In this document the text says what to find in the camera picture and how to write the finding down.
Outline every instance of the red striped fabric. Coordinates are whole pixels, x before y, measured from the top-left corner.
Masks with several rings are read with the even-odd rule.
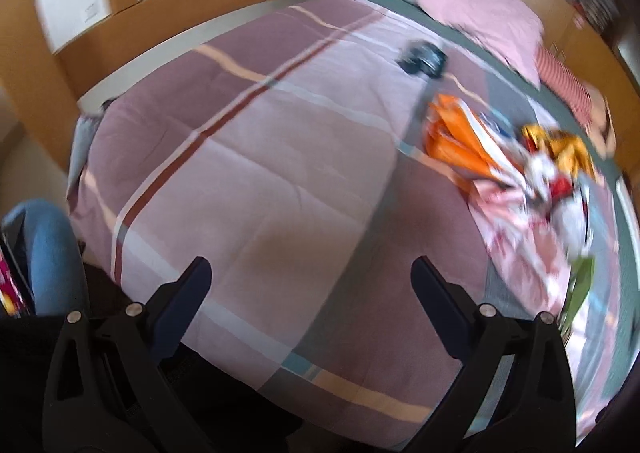
[[[574,73],[559,62],[551,52],[543,46],[536,53],[536,67],[540,81],[564,100],[571,109],[575,119],[583,128],[591,124],[591,98]]]

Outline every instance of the wooden bed frame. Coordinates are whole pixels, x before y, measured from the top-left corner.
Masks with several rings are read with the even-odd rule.
[[[0,0],[0,84],[27,132],[66,170],[80,97],[161,42],[262,1],[109,0],[110,16],[52,54],[34,0]]]

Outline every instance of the metal screw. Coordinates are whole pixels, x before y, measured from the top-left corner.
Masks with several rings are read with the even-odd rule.
[[[130,316],[133,318],[135,316],[139,316],[140,314],[142,314],[143,309],[144,307],[140,305],[140,303],[132,303],[126,309],[124,309],[124,312],[127,316]]]
[[[556,321],[553,314],[549,314],[549,312],[540,312],[540,319],[547,325],[552,325]]]
[[[498,311],[495,309],[493,305],[489,305],[489,303],[484,303],[480,306],[480,313],[485,318],[492,318],[498,313]]]
[[[81,319],[82,319],[82,313],[78,310],[69,312],[69,314],[66,316],[66,320],[69,321],[69,323],[71,324],[78,323]]]

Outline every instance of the mattress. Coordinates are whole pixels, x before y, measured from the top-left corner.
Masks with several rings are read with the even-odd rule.
[[[439,45],[457,78],[405,74],[395,61],[415,39]],[[456,186],[419,158],[428,97],[461,90],[505,122],[579,132],[548,90],[404,2],[292,6],[193,49],[111,104],[71,214],[139,301],[194,256],[209,259],[212,290],[187,345],[304,419],[401,449],[460,369],[412,292],[412,261],[428,255],[477,303],[532,317],[510,293],[517,279],[496,273]],[[594,161],[613,184],[615,166]],[[637,296],[620,203],[598,191],[592,290],[602,306],[574,357],[585,431],[628,372],[634,299],[624,297]]]

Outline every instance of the jeans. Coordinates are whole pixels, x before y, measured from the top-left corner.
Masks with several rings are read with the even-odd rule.
[[[63,211],[45,200],[28,200],[5,216],[2,232],[31,285],[36,315],[89,313],[82,257]]]

